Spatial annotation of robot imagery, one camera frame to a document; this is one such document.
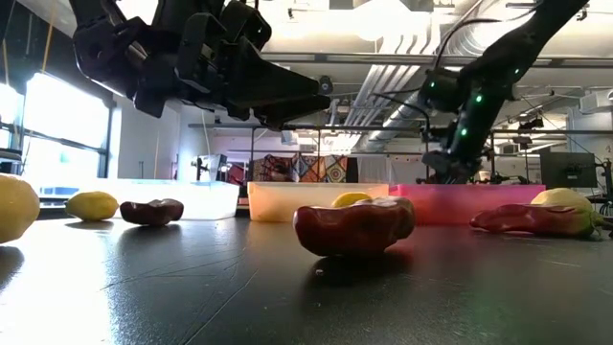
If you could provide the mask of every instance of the plastic fruit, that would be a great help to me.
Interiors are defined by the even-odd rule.
[[[30,184],[0,173],[0,243],[19,239],[38,218],[40,201]]]
[[[149,203],[124,202],[119,208],[122,218],[134,224],[164,226],[183,217],[184,206],[174,199],[152,200]]]
[[[79,193],[66,202],[66,213],[83,221],[101,221],[115,215],[119,204],[105,192]]]
[[[591,213],[592,203],[587,197],[568,188],[554,188],[539,193],[531,202],[532,205],[573,207]]]
[[[367,195],[366,193],[361,193],[361,192],[343,193],[342,195],[339,195],[338,198],[334,200],[334,202],[332,202],[332,207],[333,208],[347,207],[347,206],[353,205],[357,201],[370,200],[370,199],[372,199],[372,197],[370,195]]]
[[[409,237],[415,213],[411,201],[386,196],[343,208],[301,207],[293,225],[302,247],[315,255],[370,257]]]

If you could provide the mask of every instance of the red pepper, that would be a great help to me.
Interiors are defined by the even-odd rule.
[[[152,200],[149,203],[124,202],[119,210],[125,221],[149,226],[164,226],[183,216],[183,204],[174,199]]]
[[[509,231],[535,235],[589,237],[595,225],[602,225],[600,215],[564,206],[505,205],[484,211],[470,221],[473,227],[492,233]]]
[[[414,227],[413,205],[394,196],[336,209],[301,207],[294,214],[300,244],[319,256],[381,254]]]

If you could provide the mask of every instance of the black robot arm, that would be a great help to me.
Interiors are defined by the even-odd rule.
[[[151,25],[126,20],[115,0],[70,0],[78,27],[77,64],[89,79],[162,116],[167,100],[251,114],[264,125],[329,107],[316,80],[260,57],[272,31],[243,2],[158,0]]]
[[[464,184],[481,167],[489,131],[513,85],[532,67],[547,42],[589,0],[541,0],[534,15],[508,32],[460,72],[435,69],[420,90],[420,102],[440,111],[457,111],[443,151],[428,152],[423,162],[438,183]]]

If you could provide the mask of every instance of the plastic bin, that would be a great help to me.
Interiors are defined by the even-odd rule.
[[[387,196],[389,185],[366,183],[283,183],[249,182],[251,220],[289,222],[302,206],[327,207],[341,194],[364,192],[372,197]]]
[[[150,202],[154,199],[173,198],[185,206],[182,219],[214,220],[233,217],[237,211],[238,186],[225,182],[181,182],[174,180],[147,179],[88,179],[82,181],[31,182],[40,191],[49,191],[61,186],[68,188],[71,197],[80,192],[101,191],[114,196],[121,204],[125,201]],[[115,218],[122,215],[117,211]]]
[[[397,185],[390,195],[413,202],[418,225],[468,225],[481,211],[527,204],[544,190],[543,185]]]

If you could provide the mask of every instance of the orange plastic bin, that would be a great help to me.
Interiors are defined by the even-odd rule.
[[[390,196],[415,205],[418,225],[468,225],[478,213],[507,204],[527,204],[543,185],[397,185]]]

